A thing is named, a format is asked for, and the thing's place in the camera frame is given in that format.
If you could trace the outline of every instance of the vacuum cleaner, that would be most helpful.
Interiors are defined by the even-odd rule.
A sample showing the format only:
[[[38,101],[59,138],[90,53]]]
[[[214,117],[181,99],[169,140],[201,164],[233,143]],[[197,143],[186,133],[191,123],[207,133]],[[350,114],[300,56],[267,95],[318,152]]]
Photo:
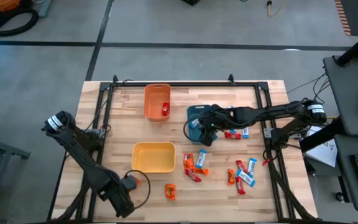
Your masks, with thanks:
[[[0,37],[6,37],[16,34],[21,34],[31,29],[38,21],[38,12],[32,9],[32,0],[0,0],[0,28],[13,17],[30,13],[31,19],[28,23],[21,27],[0,31]]]

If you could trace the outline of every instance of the wooden table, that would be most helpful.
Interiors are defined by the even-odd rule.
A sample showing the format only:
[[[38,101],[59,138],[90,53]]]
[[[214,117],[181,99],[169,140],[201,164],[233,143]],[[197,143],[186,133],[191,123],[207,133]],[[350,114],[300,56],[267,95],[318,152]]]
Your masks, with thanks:
[[[86,128],[93,119],[99,84],[100,82],[84,83],[76,114],[77,126],[81,128]],[[268,85],[273,105],[288,103],[283,81],[268,81]],[[262,152],[265,146],[259,123],[249,128],[249,139],[230,140],[225,139],[223,133],[218,133],[218,140],[211,147],[194,145],[183,135],[187,108],[191,105],[213,103],[222,107],[257,107],[255,90],[251,87],[173,87],[170,119],[163,123],[153,123],[143,115],[144,87],[118,88],[114,92],[110,110],[109,124],[112,130],[106,138],[103,166],[123,176],[131,169],[132,148],[135,143],[170,141],[176,147],[176,168],[167,174],[148,174],[152,187],[149,201],[125,219],[116,218],[111,204],[97,198],[94,221],[277,221],[269,169],[267,166],[262,167]],[[277,120],[277,125],[284,126],[290,120]],[[194,152],[197,158],[200,149],[208,152],[203,168],[209,169],[209,175],[200,174],[202,182],[197,183],[184,174],[183,154]],[[307,211],[317,217],[301,151],[288,147],[283,150],[283,156],[293,193]],[[244,183],[247,194],[239,195],[235,185],[227,184],[227,169],[237,170],[235,161],[239,159],[247,166],[250,157],[258,160],[254,178],[256,184],[251,188]],[[83,172],[78,164],[69,157],[63,167],[52,218],[61,215],[74,199],[80,190],[82,176]],[[142,176],[137,174],[135,176],[142,180],[138,189],[131,192],[133,202],[138,205],[145,199],[148,186]],[[165,184],[176,185],[176,201],[165,198]],[[283,192],[280,192],[280,197],[284,214],[288,214]],[[84,215],[88,211],[88,202],[85,204]]]

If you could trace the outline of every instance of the wooden tabletop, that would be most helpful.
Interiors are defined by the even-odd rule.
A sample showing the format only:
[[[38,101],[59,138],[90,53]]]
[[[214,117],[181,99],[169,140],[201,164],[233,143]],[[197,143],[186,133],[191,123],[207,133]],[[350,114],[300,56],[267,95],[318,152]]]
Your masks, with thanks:
[[[288,103],[284,82],[267,81],[273,105]],[[77,126],[86,128],[92,121],[100,82],[85,82],[76,114]],[[132,149],[137,142],[174,143],[176,168],[167,174],[148,174],[151,180],[149,201],[127,218],[116,218],[111,204],[97,198],[95,222],[272,222],[277,221],[269,169],[262,167],[264,141],[259,123],[249,128],[249,139],[218,139],[211,147],[194,145],[183,135],[186,110],[191,105],[212,105],[223,108],[251,106],[256,108],[255,90],[251,87],[173,87],[171,92],[171,115],[166,122],[150,122],[144,118],[144,87],[121,87],[114,92],[102,165],[117,172],[121,177],[131,169]],[[278,127],[291,119],[277,120]],[[207,150],[203,168],[209,175],[199,175],[201,182],[193,182],[183,171],[183,154]],[[313,195],[301,151],[294,147],[283,150],[290,188],[301,204],[317,217]],[[227,169],[237,170],[236,160],[248,166],[250,158],[258,160],[255,167],[254,187],[244,182],[246,195],[237,194],[236,186],[227,184]],[[83,172],[69,157],[63,167],[62,178],[52,218],[61,215],[80,190]],[[138,189],[130,193],[135,206],[147,195],[147,182],[141,175]],[[165,198],[165,184],[175,184],[176,201]],[[283,192],[280,192],[284,214],[287,213]],[[83,214],[88,211],[86,202]]]

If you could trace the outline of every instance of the yellow bowl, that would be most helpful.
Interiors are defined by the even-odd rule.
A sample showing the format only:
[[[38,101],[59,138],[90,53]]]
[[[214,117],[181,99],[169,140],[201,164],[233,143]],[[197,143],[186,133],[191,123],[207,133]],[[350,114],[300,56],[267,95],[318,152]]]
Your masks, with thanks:
[[[132,152],[132,169],[167,173],[175,169],[175,146],[170,142],[138,142]]]

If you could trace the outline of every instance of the gray floor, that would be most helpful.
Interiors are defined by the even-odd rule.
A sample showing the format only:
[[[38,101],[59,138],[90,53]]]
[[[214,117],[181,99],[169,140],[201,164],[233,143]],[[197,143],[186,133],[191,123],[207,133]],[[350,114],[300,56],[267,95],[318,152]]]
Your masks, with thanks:
[[[0,40],[95,42],[108,0],[54,1],[49,16],[30,31]],[[274,0],[274,9],[281,1]],[[26,20],[25,15],[7,27]],[[273,18],[265,2],[115,0],[104,42],[350,46],[334,0],[287,0]],[[93,47],[0,46],[0,141],[32,151],[12,160],[0,189],[0,219],[9,223],[46,219],[64,150],[45,136],[43,121],[60,110],[75,113]],[[320,76],[322,59],[334,51],[150,49],[102,47],[92,80],[285,80],[287,90]],[[289,94],[313,97],[313,85]],[[329,116],[337,108],[327,88],[321,94]],[[18,178],[9,178],[18,172]],[[314,177],[310,179],[314,187]],[[350,204],[334,201],[335,178],[318,177],[316,200],[325,220],[358,221]]]

